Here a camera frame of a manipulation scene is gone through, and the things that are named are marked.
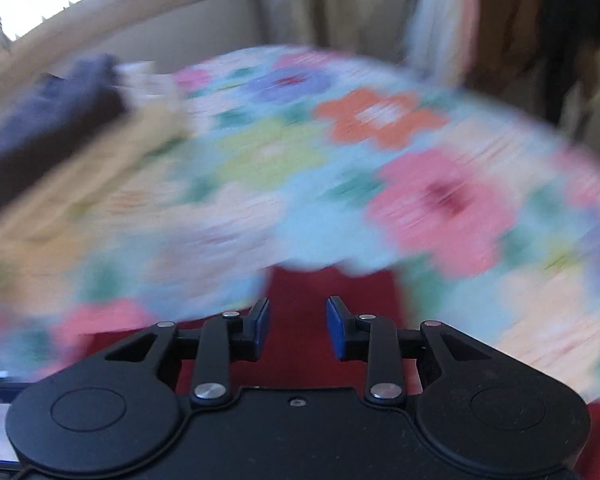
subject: orange flower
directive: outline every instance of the orange flower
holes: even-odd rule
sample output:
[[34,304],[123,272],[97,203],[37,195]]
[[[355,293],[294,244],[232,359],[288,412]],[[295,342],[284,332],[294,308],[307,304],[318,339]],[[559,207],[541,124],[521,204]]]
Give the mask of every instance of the orange flower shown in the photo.
[[419,105],[417,94],[382,96],[357,89],[342,99],[322,103],[315,113],[336,121],[331,131],[334,142],[353,144],[374,137],[382,149],[398,150],[408,145],[412,134],[441,128],[448,122],[445,114]]

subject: circular cover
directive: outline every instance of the circular cover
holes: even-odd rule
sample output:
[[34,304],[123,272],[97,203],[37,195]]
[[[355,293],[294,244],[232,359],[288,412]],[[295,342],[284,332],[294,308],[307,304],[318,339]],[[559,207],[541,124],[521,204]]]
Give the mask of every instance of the circular cover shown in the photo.
[[180,422],[175,394],[138,364],[103,369],[68,368],[16,398],[6,431],[24,462],[54,473],[106,474],[164,445]]
[[589,413],[572,390],[539,372],[489,384],[488,370],[464,371],[431,384],[416,408],[420,429],[444,455],[489,475],[531,478],[581,451]]

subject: small screw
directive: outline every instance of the small screw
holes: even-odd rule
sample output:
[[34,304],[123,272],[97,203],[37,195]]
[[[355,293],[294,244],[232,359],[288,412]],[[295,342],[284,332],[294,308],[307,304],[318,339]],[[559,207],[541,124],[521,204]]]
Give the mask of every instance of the small screw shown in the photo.
[[302,408],[303,406],[306,406],[306,400],[296,397],[295,399],[291,399],[289,401],[289,405],[293,408]]
[[380,383],[371,387],[371,395],[376,399],[397,399],[402,395],[402,388],[393,383]]
[[219,399],[226,393],[226,388],[219,383],[202,383],[193,392],[199,399]]

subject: blue folded clothing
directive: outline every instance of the blue folded clothing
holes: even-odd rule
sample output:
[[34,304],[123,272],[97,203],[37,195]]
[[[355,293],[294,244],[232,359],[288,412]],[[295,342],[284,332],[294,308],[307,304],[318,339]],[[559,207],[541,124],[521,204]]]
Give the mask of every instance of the blue folded clothing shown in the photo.
[[0,209],[124,113],[114,65],[102,55],[46,76],[0,124]]

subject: black garment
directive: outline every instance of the black garment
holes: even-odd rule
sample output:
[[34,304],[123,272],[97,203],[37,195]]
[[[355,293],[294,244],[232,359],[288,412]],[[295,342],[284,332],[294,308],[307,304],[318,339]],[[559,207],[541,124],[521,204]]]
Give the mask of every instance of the black garment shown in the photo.
[[576,82],[575,61],[585,44],[600,44],[600,0],[545,0],[541,14],[541,55],[545,117],[557,124],[567,92]]
[[0,126],[0,209],[124,111],[110,56],[39,81]]

